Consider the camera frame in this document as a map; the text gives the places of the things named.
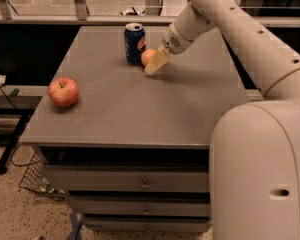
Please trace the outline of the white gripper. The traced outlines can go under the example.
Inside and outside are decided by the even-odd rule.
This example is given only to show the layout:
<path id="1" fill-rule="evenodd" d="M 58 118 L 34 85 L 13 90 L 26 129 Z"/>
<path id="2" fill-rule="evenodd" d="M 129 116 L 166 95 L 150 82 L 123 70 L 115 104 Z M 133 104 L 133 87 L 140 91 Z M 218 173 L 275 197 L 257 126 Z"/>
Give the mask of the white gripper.
<path id="1" fill-rule="evenodd" d="M 177 31 L 175 24 L 171 23 L 167 28 L 167 31 L 163 35 L 162 45 L 166 48 L 159 48 L 155 50 L 155 54 L 151 61 L 144 67 L 144 71 L 147 75 L 152 75 L 164 66 L 170 59 L 170 53 L 181 54 L 190 45 L 191 41 L 183 38 Z"/>

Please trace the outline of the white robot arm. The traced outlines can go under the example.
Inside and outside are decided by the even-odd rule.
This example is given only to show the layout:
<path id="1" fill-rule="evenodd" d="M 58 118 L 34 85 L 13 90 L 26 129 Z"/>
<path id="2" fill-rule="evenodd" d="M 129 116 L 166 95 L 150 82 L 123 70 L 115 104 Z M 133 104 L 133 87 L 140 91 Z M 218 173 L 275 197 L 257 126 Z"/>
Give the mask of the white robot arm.
<path id="1" fill-rule="evenodd" d="M 218 27 L 261 93 L 216 124 L 209 148 L 214 240 L 300 240 L 300 54 L 239 6 L 189 0 L 146 66 L 152 75 Z"/>

